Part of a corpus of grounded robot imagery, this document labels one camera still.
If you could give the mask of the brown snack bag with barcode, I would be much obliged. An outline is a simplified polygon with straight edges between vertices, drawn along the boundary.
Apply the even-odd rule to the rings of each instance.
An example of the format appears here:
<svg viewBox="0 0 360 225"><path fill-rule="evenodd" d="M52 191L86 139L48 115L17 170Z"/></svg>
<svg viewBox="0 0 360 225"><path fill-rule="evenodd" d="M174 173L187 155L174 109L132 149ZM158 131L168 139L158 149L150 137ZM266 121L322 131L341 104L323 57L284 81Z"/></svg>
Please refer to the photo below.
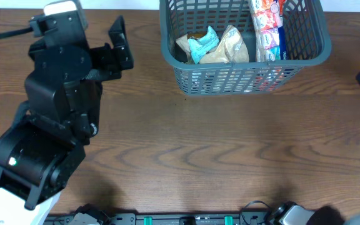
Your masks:
<svg viewBox="0 0 360 225"><path fill-rule="evenodd" d="M204 37L207 32L190 32L187 33L178 39L174 43L174 57L181 63L193 64L193 59L191 56L191 49L188 43L189 39L199 40Z"/></svg>

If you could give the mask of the teal snack packet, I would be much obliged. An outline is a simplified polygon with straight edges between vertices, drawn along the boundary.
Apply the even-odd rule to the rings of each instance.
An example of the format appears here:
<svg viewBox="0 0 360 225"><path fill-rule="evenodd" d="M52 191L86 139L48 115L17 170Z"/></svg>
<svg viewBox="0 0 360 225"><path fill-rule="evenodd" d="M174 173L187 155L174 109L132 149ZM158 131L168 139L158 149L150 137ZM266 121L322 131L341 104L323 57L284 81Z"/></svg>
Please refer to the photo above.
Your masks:
<svg viewBox="0 0 360 225"><path fill-rule="evenodd" d="M199 39L188 39L190 47L191 57L195 64L198 64L200 60L213 48L219 44L219 38L215 30L209 26L205 36Z"/></svg>

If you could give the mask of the tan snack bag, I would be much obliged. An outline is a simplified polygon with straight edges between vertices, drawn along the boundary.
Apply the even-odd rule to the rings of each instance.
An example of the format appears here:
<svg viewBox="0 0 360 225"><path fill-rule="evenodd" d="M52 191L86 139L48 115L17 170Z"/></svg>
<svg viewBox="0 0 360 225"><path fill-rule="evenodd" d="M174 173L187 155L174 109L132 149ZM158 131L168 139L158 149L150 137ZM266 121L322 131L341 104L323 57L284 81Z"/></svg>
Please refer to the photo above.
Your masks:
<svg viewBox="0 0 360 225"><path fill-rule="evenodd" d="M200 64L209 63L248 63L249 52L241 33L233 25L229 25L213 52L207 53L199 61Z"/></svg>

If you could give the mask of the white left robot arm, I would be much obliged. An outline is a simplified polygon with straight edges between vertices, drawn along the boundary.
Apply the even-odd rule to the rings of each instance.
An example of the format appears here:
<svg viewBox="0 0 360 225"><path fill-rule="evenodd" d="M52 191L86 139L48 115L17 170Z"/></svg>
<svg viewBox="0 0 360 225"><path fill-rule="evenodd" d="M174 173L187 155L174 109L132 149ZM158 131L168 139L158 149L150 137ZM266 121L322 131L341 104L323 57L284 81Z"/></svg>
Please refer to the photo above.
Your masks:
<svg viewBox="0 0 360 225"><path fill-rule="evenodd" d="M124 18L110 42L90 47L77 11L39 15L29 23L34 70L27 99L0 137L0 224L42 224L99 132L103 82L134 66Z"/></svg>

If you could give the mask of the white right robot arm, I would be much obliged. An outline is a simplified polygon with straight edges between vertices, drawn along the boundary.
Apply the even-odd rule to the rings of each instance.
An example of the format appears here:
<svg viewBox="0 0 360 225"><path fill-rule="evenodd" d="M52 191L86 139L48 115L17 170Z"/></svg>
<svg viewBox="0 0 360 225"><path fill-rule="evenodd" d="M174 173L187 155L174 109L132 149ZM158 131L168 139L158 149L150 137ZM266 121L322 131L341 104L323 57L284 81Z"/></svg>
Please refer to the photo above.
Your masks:
<svg viewBox="0 0 360 225"><path fill-rule="evenodd" d="M356 81L360 85L360 73L357 74ZM268 221L277 225L360 225L360 213L346 220L332 206L309 210L290 201L273 209Z"/></svg>

